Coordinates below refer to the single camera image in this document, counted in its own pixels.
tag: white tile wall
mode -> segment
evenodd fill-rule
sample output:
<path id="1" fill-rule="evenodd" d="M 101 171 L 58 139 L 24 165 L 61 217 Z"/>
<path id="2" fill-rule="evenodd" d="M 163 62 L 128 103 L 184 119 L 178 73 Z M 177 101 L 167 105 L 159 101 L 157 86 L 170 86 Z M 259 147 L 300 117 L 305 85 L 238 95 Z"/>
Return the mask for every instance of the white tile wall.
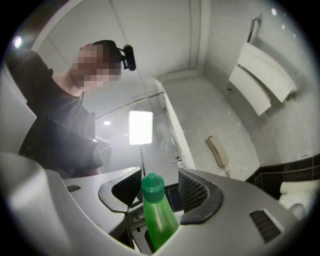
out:
<path id="1" fill-rule="evenodd" d="M 217 136 L 224 146 L 232 178 L 244 181 L 258 169 L 258 157 L 249 134 L 207 79 L 198 75 L 162 85 L 184 131 L 196 169 L 222 172 L 206 144 L 209 136 Z"/>
<path id="2" fill-rule="evenodd" d="M 226 90 L 255 16 L 261 18 L 261 24 L 256 24 L 251 43 L 282 65 L 298 88 L 284 104 L 272 102 L 271 109 L 260 117 L 234 86 L 232 91 Z M 296 161 L 305 152 L 320 153 L 319 70 L 303 34 L 277 4 L 266 0 L 211 0 L 203 74 L 241 119 L 261 166 Z"/>

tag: black t-shirt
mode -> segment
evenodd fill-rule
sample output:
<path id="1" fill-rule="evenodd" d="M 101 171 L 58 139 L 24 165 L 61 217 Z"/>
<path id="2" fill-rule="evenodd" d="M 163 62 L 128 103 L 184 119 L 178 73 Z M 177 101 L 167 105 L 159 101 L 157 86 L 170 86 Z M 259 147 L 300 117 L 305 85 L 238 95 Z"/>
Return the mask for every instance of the black t-shirt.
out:
<path id="1" fill-rule="evenodd" d="M 85 110 L 81 98 L 62 90 L 52 79 L 53 70 L 34 51 L 13 49 L 6 64 L 37 116 L 20 153 L 71 177 L 101 167 L 103 161 L 93 141 L 95 114 Z"/>

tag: white ceiling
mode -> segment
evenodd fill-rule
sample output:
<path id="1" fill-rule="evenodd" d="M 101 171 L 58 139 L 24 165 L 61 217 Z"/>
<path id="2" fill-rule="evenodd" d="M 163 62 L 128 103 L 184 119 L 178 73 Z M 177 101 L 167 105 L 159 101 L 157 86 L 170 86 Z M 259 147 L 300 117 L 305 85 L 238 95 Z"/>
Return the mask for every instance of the white ceiling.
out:
<path id="1" fill-rule="evenodd" d="M 62 72 L 86 44 L 113 40 L 119 48 L 133 46 L 135 71 L 123 70 L 120 81 L 85 93 L 85 108 L 99 116 L 149 95 L 155 90 L 152 76 L 195 68 L 199 37 L 200 0 L 84 0 L 53 28 L 38 53 Z"/>

